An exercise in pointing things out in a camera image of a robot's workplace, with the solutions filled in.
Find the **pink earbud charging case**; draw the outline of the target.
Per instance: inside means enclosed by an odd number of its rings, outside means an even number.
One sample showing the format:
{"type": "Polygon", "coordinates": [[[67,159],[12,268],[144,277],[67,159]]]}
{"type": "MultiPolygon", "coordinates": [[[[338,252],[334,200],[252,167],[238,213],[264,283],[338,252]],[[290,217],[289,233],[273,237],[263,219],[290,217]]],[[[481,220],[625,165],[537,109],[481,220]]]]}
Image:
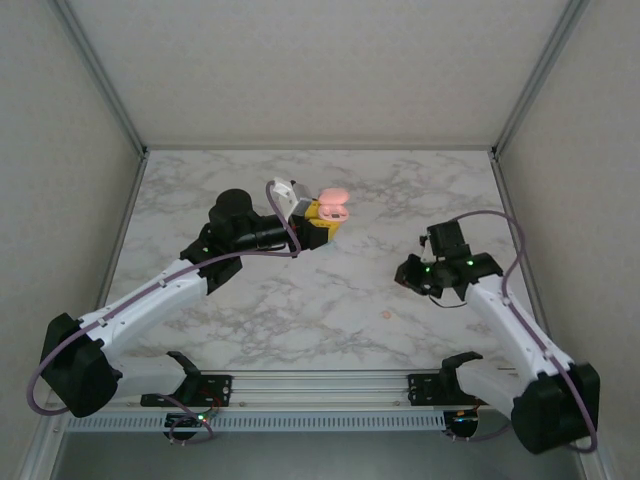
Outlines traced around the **pink earbud charging case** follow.
{"type": "Polygon", "coordinates": [[[326,221],[345,222],[349,218],[349,212],[345,207],[349,198],[349,193],[343,188],[323,190],[318,197],[318,217],[326,221]]]}

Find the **aluminium frame post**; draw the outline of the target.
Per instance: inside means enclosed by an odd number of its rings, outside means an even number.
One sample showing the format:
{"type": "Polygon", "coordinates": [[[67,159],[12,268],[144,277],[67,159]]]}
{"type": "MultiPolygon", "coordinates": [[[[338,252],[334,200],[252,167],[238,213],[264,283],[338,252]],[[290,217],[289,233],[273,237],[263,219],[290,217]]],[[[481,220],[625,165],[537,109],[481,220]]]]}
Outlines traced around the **aluminium frame post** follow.
{"type": "Polygon", "coordinates": [[[567,0],[516,102],[491,147],[495,161],[506,152],[591,0],[567,0]]]}
{"type": "Polygon", "coordinates": [[[145,157],[148,148],[134,126],[126,108],[116,91],[99,55],[93,47],[84,27],[69,0],[47,0],[63,29],[76,49],[94,85],[105,101],[119,128],[139,157],[145,157]]]}

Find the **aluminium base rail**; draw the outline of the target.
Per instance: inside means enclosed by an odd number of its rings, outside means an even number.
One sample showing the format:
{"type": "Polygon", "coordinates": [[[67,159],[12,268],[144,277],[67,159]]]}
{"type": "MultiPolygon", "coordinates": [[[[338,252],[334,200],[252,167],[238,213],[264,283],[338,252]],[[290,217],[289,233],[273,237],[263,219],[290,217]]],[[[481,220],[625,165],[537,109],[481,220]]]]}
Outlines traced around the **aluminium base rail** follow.
{"type": "Polygon", "coordinates": [[[190,408],[303,405],[403,405],[413,407],[485,404],[509,413],[517,404],[573,408],[580,396],[588,408],[598,403],[598,376],[585,366],[565,375],[539,373],[521,380],[481,360],[423,372],[204,372],[175,363],[159,372],[73,373],[48,367],[42,379],[76,417],[92,415],[119,399],[141,406],[190,408]]]}

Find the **aluminium frame leg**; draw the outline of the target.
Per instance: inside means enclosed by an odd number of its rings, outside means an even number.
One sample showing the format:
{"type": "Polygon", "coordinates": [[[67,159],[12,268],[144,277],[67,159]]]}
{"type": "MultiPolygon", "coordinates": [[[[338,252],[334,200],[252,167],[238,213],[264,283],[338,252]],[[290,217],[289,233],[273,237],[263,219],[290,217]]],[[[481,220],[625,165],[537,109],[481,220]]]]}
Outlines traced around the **aluminium frame leg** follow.
{"type": "Polygon", "coordinates": [[[40,418],[14,480],[50,480],[67,422],[67,414],[40,418]]]}
{"type": "Polygon", "coordinates": [[[606,443],[598,440],[598,448],[589,454],[579,455],[584,480],[619,480],[611,462],[606,443]]]}

